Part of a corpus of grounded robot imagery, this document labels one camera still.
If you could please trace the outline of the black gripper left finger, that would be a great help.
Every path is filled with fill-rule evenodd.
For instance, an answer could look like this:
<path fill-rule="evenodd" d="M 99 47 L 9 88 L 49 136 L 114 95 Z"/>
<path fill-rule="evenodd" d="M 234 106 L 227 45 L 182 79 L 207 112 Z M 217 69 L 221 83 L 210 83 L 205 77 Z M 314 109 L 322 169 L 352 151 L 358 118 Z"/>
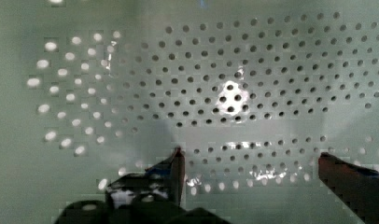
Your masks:
<path fill-rule="evenodd" d="M 180 147 L 144 173 L 120 177 L 105 189 L 107 204 L 118 209 L 144 198 L 162 199 L 180 205 L 185 177 L 185 156 Z"/>

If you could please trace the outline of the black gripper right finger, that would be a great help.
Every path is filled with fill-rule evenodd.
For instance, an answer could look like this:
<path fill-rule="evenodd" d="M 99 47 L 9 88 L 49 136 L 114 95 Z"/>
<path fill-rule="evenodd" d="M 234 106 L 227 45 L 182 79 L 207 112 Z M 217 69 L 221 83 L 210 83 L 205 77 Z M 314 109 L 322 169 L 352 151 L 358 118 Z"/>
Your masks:
<path fill-rule="evenodd" d="M 318 177 L 365 224 L 379 224 L 379 172 L 323 152 Z"/>

